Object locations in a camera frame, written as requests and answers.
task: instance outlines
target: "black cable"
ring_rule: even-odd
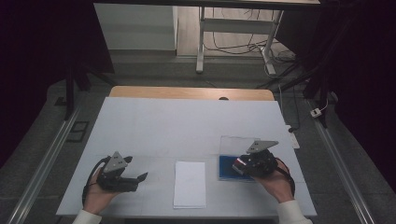
[[[300,126],[301,126],[301,124],[300,124],[300,112],[299,112],[299,109],[298,109],[298,106],[297,106],[297,100],[296,100],[296,94],[295,94],[294,86],[293,86],[293,102],[294,102],[294,105],[295,105],[295,108],[296,108],[296,114],[297,114],[297,127],[292,127],[291,126],[291,122],[286,119],[286,116],[285,116],[285,114],[283,112],[284,111],[283,108],[285,107],[286,104],[282,105],[282,91],[281,90],[279,90],[279,98],[280,98],[280,103],[281,103],[281,107],[280,108],[281,108],[281,111],[282,111],[282,117],[285,120],[286,124],[288,124],[290,126],[290,128],[288,129],[289,133],[292,133],[294,131],[299,130]]]
[[[224,9],[224,7],[221,8],[221,15],[223,15],[223,18],[225,19],[224,13],[222,12],[223,9]]]
[[[110,161],[110,159],[111,159],[111,157],[107,156],[106,158],[103,158],[103,159],[99,160],[99,162],[97,162],[96,165],[93,167],[90,175],[88,176],[87,183],[85,184],[84,189],[82,191],[82,197],[81,198],[82,198],[82,204],[83,205],[85,203],[85,199],[87,197],[87,193],[88,193],[88,190],[90,188],[90,181],[91,181],[91,178],[92,178],[93,174],[95,173],[95,171],[97,170],[97,168],[99,167],[100,164],[102,164],[103,162],[108,162],[108,161]]]
[[[203,81],[204,81],[204,83],[209,84],[210,86],[212,86],[214,88],[217,88],[217,86],[215,84],[213,84],[212,82],[210,82],[210,81],[208,81],[208,80],[206,80],[204,78],[203,78]]]
[[[328,46],[328,43],[332,40],[332,38],[333,38],[332,35],[328,35],[327,38],[324,41],[322,41],[314,50],[309,52],[304,57],[297,58],[297,59],[294,59],[294,60],[282,60],[281,58],[274,57],[274,53],[272,52],[272,50],[270,50],[270,51],[273,54],[273,57],[272,57],[273,59],[275,58],[276,60],[279,60],[279,61],[281,61],[283,63],[301,63],[303,60],[308,59],[310,57],[313,57],[316,54],[320,53],[324,48],[326,48],[326,46]]]
[[[325,39],[323,42],[321,42],[321,43],[320,43],[314,50],[312,50],[309,54],[305,55],[305,56],[302,57],[302,58],[296,59],[296,60],[295,60],[295,63],[292,64],[291,66],[289,66],[281,75],[279,75],[279,76],[277,77],[277,79],[281,79],[282,77],[285,77],[289,72],[291,72],[293,69],[295,69],[296,67],[294,67],[292,70],[288,71],[288,70],[289,70],[292,66],[294,66],[295,64],[300,64],[300,63],[303,62],[303,60],[305,60],[305,59],[307,59],[307,58],[309,58],[309,57],[313,57],[313,56],[314,56],[315,54],[317,54],[317,53],[320,53],[320,52],[322,51],[322,49],[324,49],[324,48],[327,46],[327,43],[329,43],[329,42],[332,40],[332,38],[333,38],[333,36],[332,36],[332,35],[329,35],[327,39]],[[311,69],[310,71],[307,72],[307,74],[308,74],[308,73],[314,72],[314,69],[316,69],[316,68]],[[274,81],[274,80],[272,79],[272,80],[267,81],[266,83],[263,83],[263,84],[261,84],[261,85],[258,85],[258,86],[256,87],[256,89],[259,89],[259,88],[262,88],[262,87],[264,87],[264,86],[267,86],[267,85],[271,84],[271,82],[273,82],[273,81]]]
[[[257,14],[256,20],[259,19],[260,12],[261,12],[261,10],[259,10],[259,13]],[[212,17],[215,18],[215,9],[214,9],[214,8],[212,8]],[[215,49],[210,49],[210,48],[208,48],[208,47],[205,45],[205,43],[204,43],[205,49],[208,49],[208,50],[216,50],[216,51],[220,51],[220,52],[228,53],[228,54],[247,54],[247,53],[252,52],[254,49],[256,49],[258,45],[260,45],[260,44],[262,44],[262,43],[264,43],[264,42],[267,41],[267,40],[263,40],[263,41],[257,42],[257,43],[254,44],[254,47],[251,47],[250,43],[251,43],[251,40],[252,40],[252,38],[253,38],[253,35],[251,35],[251,37],[250,37],[250,39],[249,39],[249,41],[248,41],[248,43],[247,43],[246,45],[231,46],[231,47],[219,47],[219,46],[217,45],[217,43],[216,43],[215,32],[212,32],[212,36],[213,36],[213,43],[214,43],[214,45],[215,45],[216,48],[215,48]],[[248,51],[244,51],[244,52],[230,52],[230,51],[224,50],[224,49],[238,49],[238,48],[242,48],[242,47],[248,47]]]
[[[247,18],[248,20],[253,16],[253,9],[249,9],[244,14],[247,14],[250,11],[250,16]]]
[[[277,76],[277,78],[271,79],[271,80],[269,80],[269,81],[267,81],[267,82],[265,82],[265,83],[263,83],[261,85],[256,86],[256,89],[259,89],[259,88],[262,88],[264,86],[267,86],[267,85],[271,84],[272,82],[274,82],[274,80],[278,80],[278,79],[281,79],[281,78],[285,77],[288,73],[290,73],[292,70],[297,68],[298,65],[300,65],[300,63],[291,64],[288,68],[286,68],[285,71],[283,71],[279,76]]]
[[[294,183],[293,177],[291,177],[291,175],[290,175],[289,167],[288,167],[288,166],[285,164],[285,162],[283,162],[280,158],[276,158],[276,159],[277,159],[278,161],[282,162],[283,165],[285,165],[286,169],[288,170],[288,171],[286,172],[286,171],[284,171],[282,168],[280,168],[279,166],[276,167],[276,170],[277,170],[278,172],[280,172],[282,175],[284,175],[284,176],[288,179],[288,181],[289,181],[289,183],[290,183],[291,194],[292,194],[293,197],[294,197],[294,193],[295,193],[295,190],[296,190],[296,185],[295,185],[295,183]]]

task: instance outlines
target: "sheet of paper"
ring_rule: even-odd
[[[204,162],[176,162],[174,208],[206,208]]]

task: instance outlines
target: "cable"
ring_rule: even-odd
[[[328,42],[330,42],[331,40],[332,40],[332,36],[329,35],[328,38],[327,38],[326,40],[324,40],[323,42],[321,42],[321,43],[318,45],[317,48],[315,48],[313,51],[311,51],[309,54],[305,55],[304,57],[295,60],[295,62],[294,62],[292,65],[290,65],[282,74],[280,74],[280,75],[277,76],[276,78],[277,78],[277,79],[281,79],[282,77],[285,77],[289,72],[291,72],[292,70],[294,70],[294,69],[297,67],[296,65],[299,65],[300,63],[302,63],[303,60],[305,60],[305,59],[307,59],[307,58],[309,58],[309,57],[312,57],[312,56],[316,55],[317,53],[321,52],[322,49],[326,47],[326,44],[327,44]],[[314,72],[316,72],[316,71],[315,71],[316,69],[318,69],[318,67],[315,67],[315,68],[311,69],[310,71],[306,72],[306,74],[314,73]],[[267,82],[265,82],[265,83],[263,83],[263,84],[261,84],[261,85],[258,85],[258,86],[256,87],[256,89],[259,89],[259,88],[268,86],[268,85],[270,85],[272,82],[274,82],[274,81],[273,81],[273,80],[269,80],[269,81],[267,81]]]
[[[282,90],[280,89],[280,85],[277,85],[277,86],[279,87],[280,111],[282,113],[282,117],[285,120],[285,122],[290,125],[290,122],[288,122],[288,120],[285,118],[285,115],[284,115]],[[294,87],[293,87],[293,101],[294,101],[294,105],[295,105],[296,111],[297,111],[297,127],[294,128],[294,127],[291,127],[291,125],[290,125],[290,128],[289,128],[289,132],[290,133],[292,133],[292,132],[294,132],[296,130],[299,130],[300,129],[300,125],[301,125],[300,124],[300,113],[299,113],[298,106],[297,106],[297,100],[296,100]]]
[[[276,61],[276,57],[274,57],[274,52],[272,51],[272,49],[270,49],[270,52],[271,52],[271,54],[272,54],[272,56],[271,55],[269,55],[269,57],[270,57],[270,59],[271,60],[273,60],[274,62],[276,62],[276,63],[279,63],[279,62],[277,62]],[[280,75],[278,75],[278,76],[272,76],[272,75],[270,75],[269,73],[268,73],[268,70],[266,69],[266,65],[269,63],[270,61],[268,61],[268,62],[266,62],[265,64],[264,64],[264,72],[265,72],[265,74],[268,76],[268,77],[271,77],[271,78],[282,78],[282,77],[284,77],[286,74],[288,74],[289,72],[291,72],[292,70],[294,70],[296,67],[294,67],[295,65],[299,65],[300,64],[300,60],[289,60],[289,61],[284,61],[284,62],[281,62],[280,64],[283,64],[283,63],[294,63],[294,64],[292,64],[291,66],[289,66],[282,74],[280,74]]]
[[[102,164],[103,162],[108,162],[108,161],[110,161],[110,159],[111,159],[111,157],[107,156],[106,158],[103,158],[103,159],[99,160],[99,162],[96,163],[96,165],[93,167],[90,175],[88,176],[87,183],[85,184],[84,189],[82,191],[82,197],[81,197],[82,198],[82,204],[85,203],[85,199],[87,197],[87,193],[88,193],[88,190],[90,188],[90,181],[91,181],[91,178],[92,178],[93,174],[95,173],[95,171],[97,170],[97,168],[99,167],[100,164]]]
[[[224,7],[221,8],[221,15],[223,15],[223,18],[225,19],[224,13],[222,12],[222,10],[224,9]]]
[[[214,88],[217,88],[217,86],[215,84],[213,84],[212,82],[210,82],[210,81],[208,81],[208,80],[206,80],[204,78],[203,78],[203,82],[206,83],[206,84],[209,84],[210,86],[212,86]]]
[[[276,158],[276,159],[279,160],[280,162],[282,162],[283,165],[286,167],[287,172],[284,171],[284,170],[283,170],[282,168],[280,168],[279,166],[276,167],[276,170],[277,170],[278,172],[280,172],[282,175],[284,175],[284,176],[288,179],[289,184],[290,184],[290,188],[291,188],[291,194],[292,194],[293,197],[294,197],[294,193],[295,193],[295,190],[296,190],[296,185],[295,185],[295,182],[294,182],[293,177],[291,177],[291,175],[290,175],[289,167],[288,167],[288,166],[286,165],[286,163],[283,162],[280,158]]]
[[[329,99],[326,98],[326,105],[325,105],[323,108],[321,108],[320,111],[326,109],[326,107],[327,107],[328,104],[329,104]]]
[[[261,85],[258,85],[258,86],[256,87],[256,89],[259,89],[259,88],[261,88],[261,87],[267,86],[267,85],[271,84],[271,82],[274,82],[274,80],[278,80],[278,79],[281,79],[281,78],[285,77],[288,73],[290,73],[291,71],[293,71],[294,69],[296,69],[296,68],[298,67],[298,65],[300,65],[300,63],[293,63],[293,64],[291,64],[288,68],[286,68],[285,71],[283,71],[283,72],[282,72],[279,76],[277,76],[277,77],[268,76],[268,71],[265,70],[266,67],[265,67],[265,65],[264,65],[264,71],[265,71],[265,73],[267,74],[268,77],[271,77],[271,78],[273,78],[273,79],[272,79],[272,80],[269,80],[269,81],[267,81],[267,82],[265,82],[265,83],[263,83],[263,84],[261,84]]]
[[[246,11],[245,14],[248,13],[249,11],[251,11],[251,15],[253,15],[253,9],[250,9],[250,10]],[[259,13],[257,14],[256,20],[259,19],[260,13],[261,13],[261,10],[259,9]],[[212,7],[212,17],[215,18],[215,9],[213,7]],[[262,44],[262,43],[267,41],[267,40],[263,40],[263,41],[260,41],[260,42],[254,43],[254,44],[250,44],[251,40],[252,40],[252,38],[254,36],[254,35],[251,35],[251,37],[250,37],[250,39],[249,39],[249,41],[248,41],[248,43],[246,45],[239,45],[239,46],[232,46],[232,47],[219,47],[217,45],[217,43],[216,43],[215,32],[212,32],[212,36],[213,36],[213,43],[214,43],[216,48],[215,49],[210,49],[204,43],[205,49],[216,50],[216,51],[220,51],[220,52],[224,52],[224,53],[228,53],[228,54],[247,54],[247,53],[252,52],[255,48],[257,48],[258,45],[260,45],[260,44]],[[247,51],[243,51],[243,52],[230,52],[230,51],[225,50],[225,49],[238,49],[238,48],[242,48],[242,47],[247,47],[248,50]]]

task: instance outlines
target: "metal stand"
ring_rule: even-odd
[[[196,73],[204,72],[204,32],[235,33],[235,34],[255,34],[268,35],[265,48],[261,48],[262,57],[269,75],[275,75],[276,71],[271,63],[269,51],[275,38],[277,26],[283,11],[275,12],[273,21],[242,21],[229,19],[205,18],[205,8],[201,7],[200,34],[197,53]]]
[[[66,115],[64,116],[64,120],[69,119],[75,108],[75,81],[81,91],[89,91],[91,89],[92,84],[88,79],[87,73],[91,73],[94,76],[102,79],[105,83],[112,87],[118,86],[116,81],[102,73],[95,71],[88,65],[71,62],[66,69]]]

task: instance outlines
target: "table surface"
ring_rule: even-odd
[[[189,91],[204,92],[204,99],[197,99],[197,93],[188,94]],[[162,99],[155,99],[154,92]],[[238,152],[228,153],[220,149],[223,139],[260,138],[279,142],[270,150],[289,166],[296,182],[295,198],[303,214],[315,216],[315,207],[278,103],[272,100],[269,91],[242,92],[232,89],[114,88],[111,97],[105,99],[57,215],[75,216],[78,213],[80,193],[91,169],[117,150],[124,157],[134,157],[122,176],[137,177],[148,172],[148,178],[139,184],[136,192],[115,198],[103,212],[104,216],[276,217],[277,202],[260,184],[219,180],[219,154],[240,155],[246,150],[241,148]],[[224,93],[229,93],[226,96],[230,99],[239,100],[214,100]],[[251,95],[255,95],[255,100],[251,100]],[[205,163],[207,208],[173,208],[177,161]]]

